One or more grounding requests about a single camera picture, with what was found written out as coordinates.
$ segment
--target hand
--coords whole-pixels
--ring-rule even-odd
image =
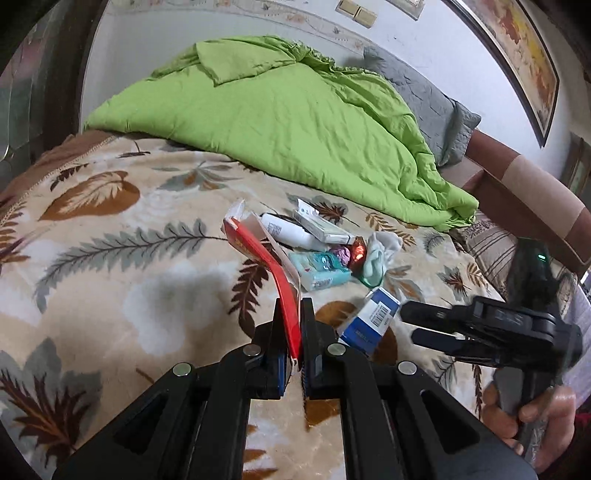
[[[517,420],[498,407],[499,392],[494,384],[490,384],[484,391],[483,401],[484,424],[517,454],[522,454],[523,446],[513,439],[517,435]],[[538,473],[546,470],[570,445],[574,435],[575,412],[576,397],[570,387],[558,387],[556,391],[548,390],[519,410],[519,420],[524,423],[535,421],[542,414],[548,420],[544,438],[535,459],[534,467]]]

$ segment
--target white bottle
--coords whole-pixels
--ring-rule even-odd
[[[264,213],[261,221],[271,236],[279,243],[317,252],[326,252],[329,249],[328,245],[322,243],[314,235],[306,232],[306,230],[295,223],[291,223],[270,213]]]

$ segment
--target beige blanket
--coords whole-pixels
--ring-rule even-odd
[[[238,199],[287,215],[299,197],[356,235],[396,232],[384,287],[402,301],[500,299],[448,235],[164,140],[113,137],[18,182],[0,203],[0,418],[42,478],[175,363],[217,362],[271,320],[269,274],[220,231]],[[338,325],[367,292],[310,296]],[[478,415],[490,369],[412,345],[412,329],[395,319],[375,360],[412,359]],[[344,478],[338,413],[304,406],[298,374],[281,401],[254,401],[243,478]]]

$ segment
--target picture frame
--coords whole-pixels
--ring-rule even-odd
[[[398,7],[414,20],[418,20],[425,6],[425,0],[386,0]]]
[[[444,0],[482,40],[511,82],[541,147],[552,127],[560,78],[520,0]]]

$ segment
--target light switch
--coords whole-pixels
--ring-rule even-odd
[[[358,24],[361,24],[366,28],[371,28],[377,17],[378,16],[372,11],[360,7],[359,10],[357,10],[357,13],[355,14],[353,20],[355,20]]]
[[[359,5],[352,2],[351,0],[341,0],[341,2],[337,5],[336,11],[342,14],[350,16],[353,18],[357,11],[359,10]]]

